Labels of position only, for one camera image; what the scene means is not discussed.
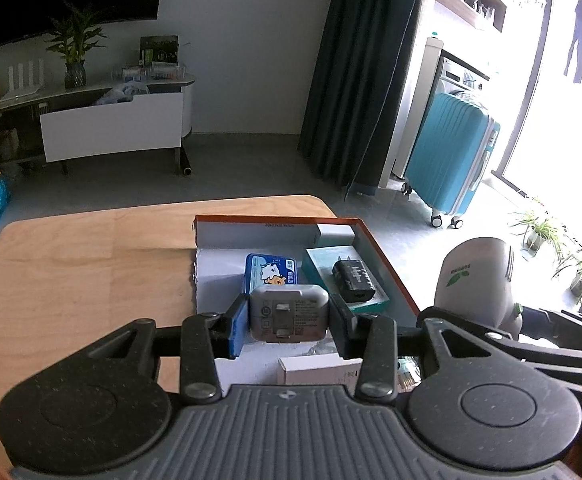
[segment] metal screw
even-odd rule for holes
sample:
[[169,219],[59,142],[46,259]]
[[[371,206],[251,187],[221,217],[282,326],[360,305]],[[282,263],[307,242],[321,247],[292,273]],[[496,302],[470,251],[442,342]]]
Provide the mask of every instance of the metal screw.
[[360,391],[369,397],[386,397],[393,393],[392,386],[385,383],[362,383]]
[[205,400],[213,397],[217,388],[209,383],[191,383],[185,386],[184,393],[191,399]]

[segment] blue card with cartoon animals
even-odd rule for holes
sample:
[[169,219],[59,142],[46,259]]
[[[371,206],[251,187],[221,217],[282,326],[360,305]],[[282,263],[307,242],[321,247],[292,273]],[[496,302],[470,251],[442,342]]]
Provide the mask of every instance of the blue card with cartoon animals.
[[249,254],[244,272],[244,291],[250,294],[260,285],[295,285],[295,260],[270,254]]

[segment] open cardboard box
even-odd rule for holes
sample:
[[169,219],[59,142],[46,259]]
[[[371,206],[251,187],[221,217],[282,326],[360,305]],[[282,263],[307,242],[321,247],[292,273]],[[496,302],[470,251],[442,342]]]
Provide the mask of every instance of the open cardboard box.
[[[389,297],[383,314],[401,326],[415,326],[420,310],[359,218],[196,216],[197,313],[226,312],[242,290],[245,260],[250,253],[294,258],[299,282],[307,283],[301,264],[305,250],[314,247],[318,224],[349,225],[353,229],[354,248]],[[215,360],[223,393],[231,384],[276,384],[277,360],[306,354],[315,344],[271,344],[247,336],[238,359]]]

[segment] suitcase handle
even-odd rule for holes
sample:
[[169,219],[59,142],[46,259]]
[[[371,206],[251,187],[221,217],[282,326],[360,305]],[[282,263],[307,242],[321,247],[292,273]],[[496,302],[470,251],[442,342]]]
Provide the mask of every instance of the suitcase handle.
[[488,159],[490,157],[490,152],[482,153],[482,160],[480,161],[480,169],[476,171],[475,177],[471,182],[471,186],[469,186],[469,190],[475,191],[478,189],[478,184],[482,180],[482,176],[484,176],[484,171],[487,169]]

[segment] gray tiled floor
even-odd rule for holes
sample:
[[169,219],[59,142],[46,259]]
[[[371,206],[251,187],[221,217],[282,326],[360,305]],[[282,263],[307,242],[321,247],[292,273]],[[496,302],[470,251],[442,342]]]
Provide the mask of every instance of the gray tiled floor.
[[426,205],[415,195],[407,200],[396,189],[344,201],[340,189],[309,172],[295,149],[296,136],[205,134],[186,142],[194,170],[188,177],[174,174],[173,153],[167,150],[70,161],[66,177],[59,165],[45,166],[14,185],[0,230],[16,220],[89,210],[311,194],[338,216],[366,222],[420,308],[433,304],[440,265],[453,247],[476,236],[510,237],[508,213],[515,207],[489,186],[480,186],[460,230],[446,228],[448,221],[433,229]]

